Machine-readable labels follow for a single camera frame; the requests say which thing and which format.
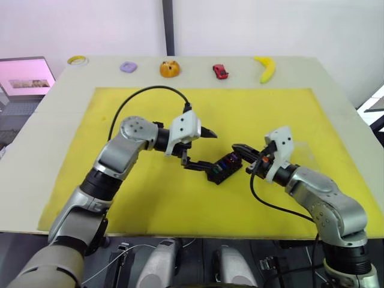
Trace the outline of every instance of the black electronic component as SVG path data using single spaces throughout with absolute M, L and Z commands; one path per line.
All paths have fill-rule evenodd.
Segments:
M 223 158 L 214 163 L 213 167 L 205 172 L 208 181 L 215 182 L 218 185 L 241 167 L 241 158 L 233 152 L 225 155 Z

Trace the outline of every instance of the white wall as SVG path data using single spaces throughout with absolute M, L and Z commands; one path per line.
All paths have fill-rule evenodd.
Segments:
M 353 105 L 384 82 L 383 0 L 176 0 L 177 55 L 315 56 Z
M 55 77 L 73 55 L 165 55 L 158 0 L 0 1 L 0 58 L 45 56 Z

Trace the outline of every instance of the yellow foam mat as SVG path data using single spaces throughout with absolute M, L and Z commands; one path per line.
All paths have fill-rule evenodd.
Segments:
M 38 226 L 49 230 L 56 215 L 106 143 L 115 111 L 138 88 L 97 88 L 70 145 L 49 203 Z M 234 143 L 263 147 L 264 135 L 289 125 L 295 141 L 306 142 L 319 170 L 343 193 L 355 198 L 368 214 L 369 237 L 384 236 L 384 219 L 337 133 L 310 89 L 182 89 L 217 139 L 197 139 L 189 156 L 215 162 Z M 132 99 L 117 123 L 139 115 L 169 127 L 182 113 L 183 101 L 171 91 L 152 90 Z M 222 184 L 206 180 L 204 172 L 185 170 L 180 159 L 162 152 L 142 151 L 121 185 L 108 213 L 109 233 L 126 235 L 213 236 L 306 239 L 314 224 L 276 211 L 256 201 L 243 168 Z M 308 215 L 277 184 L 255 179 L 261 198 Z

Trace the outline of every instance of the white table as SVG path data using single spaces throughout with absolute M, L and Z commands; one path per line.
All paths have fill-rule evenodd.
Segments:
M 182 73 L 165 79 L 158 71 L 167 58 L 92 56 L 86 66 L 65 69 L 0 160 L 0 231 L 41 233 L 41 212 L 95 87 L 311 88 L 384 213 L 384 150 L 316 59 L 275 57 L 275 75 L 261 85 L 263 67 L 252 57 L 172 57 Z M 137 70 L 121 72 L 124 61 Z M 213 75 L 219 63 L 227 80 Z

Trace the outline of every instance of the red toy car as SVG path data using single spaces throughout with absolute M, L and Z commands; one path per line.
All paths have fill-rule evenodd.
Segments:
M 229 73 L 227 73 L 223 64 L 216 64 L 216 65 L 214 65 L 213 68 L 214 68 L 214 71 L 216 73 L 217 79 L 227 79 L 228 78 Z

